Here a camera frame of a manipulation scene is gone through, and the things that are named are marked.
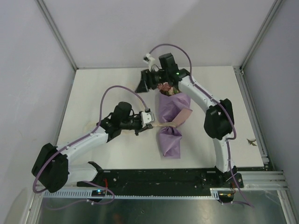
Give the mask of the dark pink rose stem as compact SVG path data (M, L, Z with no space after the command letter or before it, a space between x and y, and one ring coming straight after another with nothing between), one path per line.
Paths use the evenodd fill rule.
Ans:
M158 90L160 91L160 93L166 95L166 96L170 96L171 95L171 86L168 83L163 83L163 84L159 84L157 86Z

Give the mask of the cream ribbon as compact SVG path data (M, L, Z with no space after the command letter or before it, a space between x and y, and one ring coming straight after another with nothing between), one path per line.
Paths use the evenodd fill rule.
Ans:
M99 127L104 129L104 133L108 134L108 141L111 139L119 136L122 132L120 129L120 124L114 125L112 123L112 120L109 118L104 118L101 122L97 123ZM166 123L157 123L157 124L152 124L153 128L154 127L178 127L180 124L177 124L175 122L166 122Z

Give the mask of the light pink rose stem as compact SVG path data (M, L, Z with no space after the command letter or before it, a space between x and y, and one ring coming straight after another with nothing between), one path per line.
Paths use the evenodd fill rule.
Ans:
M169 90L169 94L172 96L172 95L176 95L180 93L180 90L178 90L176 87L171 87L170 90Z

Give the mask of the pink wrapping paper sheet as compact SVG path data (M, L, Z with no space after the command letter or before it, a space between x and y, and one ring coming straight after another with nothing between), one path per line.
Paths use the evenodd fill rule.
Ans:
M190 117L191 99L184 93L167 96L158 94L158 122L160 130L157 133L157 143L163 157L179 159L182 133L178 130Z

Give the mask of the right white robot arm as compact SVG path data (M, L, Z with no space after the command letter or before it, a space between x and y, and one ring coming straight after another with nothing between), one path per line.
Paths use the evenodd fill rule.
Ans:
M144 57L149 67L141 71L141 80L136 88L137 93L154 90L159 84L168 83L192 99L205 113L204 129L213 139L216 154L215 181L220 187L227 187L235 179L229 142L236 139L234 114L229 99L216 100L193 77L192 70L180 69L171 53L159 57L161 68L152 69L153 58L150 54Z

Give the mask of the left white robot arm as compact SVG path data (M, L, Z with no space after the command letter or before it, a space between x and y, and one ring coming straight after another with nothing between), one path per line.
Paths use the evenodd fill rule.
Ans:
M95 162L81 165L71 162L88 151L110 142L122 130L133 130L135 135L152 129L155 121L150 109L134 113L131 104L120 102L107 117L97 123L96 129L63 147L45 144L32 168L36 182L54 193L64 185L76 183L78 186L99 186L103 182L103 169Z

